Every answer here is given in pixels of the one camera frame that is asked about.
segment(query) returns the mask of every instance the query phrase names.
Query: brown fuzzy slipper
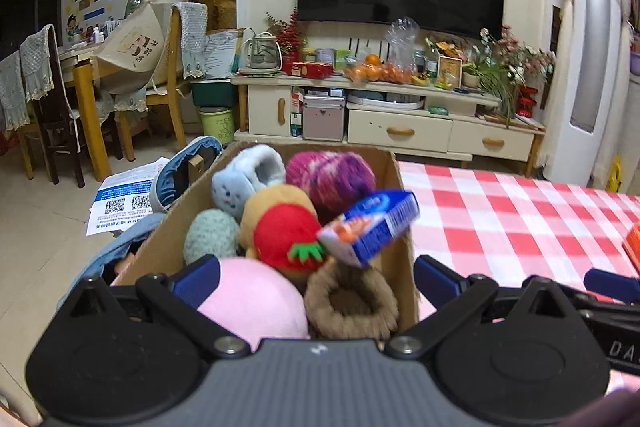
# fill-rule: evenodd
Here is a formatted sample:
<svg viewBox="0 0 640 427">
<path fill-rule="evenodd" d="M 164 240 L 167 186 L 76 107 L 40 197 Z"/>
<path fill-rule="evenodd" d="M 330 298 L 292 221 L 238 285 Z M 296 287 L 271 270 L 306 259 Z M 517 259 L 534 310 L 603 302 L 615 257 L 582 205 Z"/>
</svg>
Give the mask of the brown fuzzy slipper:
<svg viewBox="0 0 640 427">
<path fill-rule="evenodd" d="M 308 280 L 306 317 L 325 339 L 387 341 L 398 327 L 398 301 L 382 273 L 327 263 Z"/>
</svg>

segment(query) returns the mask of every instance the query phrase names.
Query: pink ball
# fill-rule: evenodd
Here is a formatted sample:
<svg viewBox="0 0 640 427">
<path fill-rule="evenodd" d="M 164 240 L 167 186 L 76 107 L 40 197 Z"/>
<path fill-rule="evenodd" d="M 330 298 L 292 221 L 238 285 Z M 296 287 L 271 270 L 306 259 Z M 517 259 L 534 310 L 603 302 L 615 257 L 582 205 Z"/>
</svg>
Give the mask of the pink ball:
<svg viewBox="0 0 640 427">
<path fill-rule="evenodd" d="M 289 280 L 261 261 L 220 259 L 220 284 L 198 311 L 246 340 L 308 339 L 305 303 Z"/>
<path fill-rule="evenodd" d="M 316 210 L 335 216 L 369 196 L 376 178 L 356 153 L 300 152 L 287 164 L 286 182 L 306 192 Z"/>
</svg>

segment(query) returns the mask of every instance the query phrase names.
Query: tv stand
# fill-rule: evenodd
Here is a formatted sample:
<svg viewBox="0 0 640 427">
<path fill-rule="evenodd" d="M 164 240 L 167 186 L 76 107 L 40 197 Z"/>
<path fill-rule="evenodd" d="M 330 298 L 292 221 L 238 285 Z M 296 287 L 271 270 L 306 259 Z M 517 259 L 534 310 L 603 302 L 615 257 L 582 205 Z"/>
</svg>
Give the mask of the tv stand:
<svg viewBox="0 0 640 427">
<path fill-rule="evenodd" d="M 338 87 L 412 94 L 425 99 L 425 108 L 430 105 L 445 107 L 449 114 L 439 116 L 431 114 L 425 108 L 401 110 L 347 103 L 348 123 L 343 142 L 372 145 L 404 155 L 460 161 L 463 168 L 475 155 L 490 156 L 526 163 L 525 175 L 530 177 L 545 135 L 543 128 L 507 128 L 504 124 L 477 118 L 475 115 L 479 105 L 500 105 L 500 100 L 489 94 L 460 94 L 436 87 L 388 82 L 356 84 L 341 76 L 331 76 L 325 80 L 308 80 L 286 74 L 268 77 L 237 76 L 231 82 L 238 86 L 239 91 L 240 129 L 235 133 L 237 141 L 302 141 L 302 137 L 290 135 L 292 87 Z M 249 124 L 249 111 L 253 115 L 252 124 Z M 392 132 L 398 128 L 407 130 L 407 133 Z"/>
</svg>

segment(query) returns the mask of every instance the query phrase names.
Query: light blue plush toy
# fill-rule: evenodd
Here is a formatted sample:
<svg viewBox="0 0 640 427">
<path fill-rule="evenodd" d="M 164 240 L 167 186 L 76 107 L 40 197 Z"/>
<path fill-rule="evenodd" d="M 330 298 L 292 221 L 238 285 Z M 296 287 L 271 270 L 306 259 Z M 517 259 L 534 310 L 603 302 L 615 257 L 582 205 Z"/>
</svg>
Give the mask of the light blue plush toy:
<svg viewBox="0 0 640 427">
<path fill-rule="evenodd" d="M 216 208 L 204 210 L 193 219 L 184 238 L 185 264 L 194 263 L 208 253 L 219 259 L 236 257 L 239 232 L 238 223 L 226 212 Z"/>
<path fill-rule="evenodd" d="M 244 204 L 258 190 L 284 183 L 285 169 L 280 155 L 268 145 L 241 151 L 211 178 L 211 195 L 218 208 L 242 219 Z"/>
</svg>

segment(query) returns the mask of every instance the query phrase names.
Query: red and white checkered tablecloth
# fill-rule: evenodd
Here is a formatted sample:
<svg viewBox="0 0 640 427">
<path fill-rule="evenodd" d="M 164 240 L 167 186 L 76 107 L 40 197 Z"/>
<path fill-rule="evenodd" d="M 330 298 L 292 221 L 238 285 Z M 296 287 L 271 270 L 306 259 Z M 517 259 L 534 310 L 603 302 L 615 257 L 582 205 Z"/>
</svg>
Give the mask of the red and white checkered tablecloth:
<svg viewBox="0 0 640 427">
<path fill-rule="evenodd" d="M 512 287 L 540 275 L 584 289 L 591 267 L 638 276 L 622 248 L 640 221 L 638 198 L 508 174 L 399 165 L 404 187 L 420 203 L 412 227 L 416 256 Z M 422 298 L 420 318 L 433 311 Z M 612 372 L 611 387 L 623 383 L 640 387 L 640 379 Z"/>
</svg>

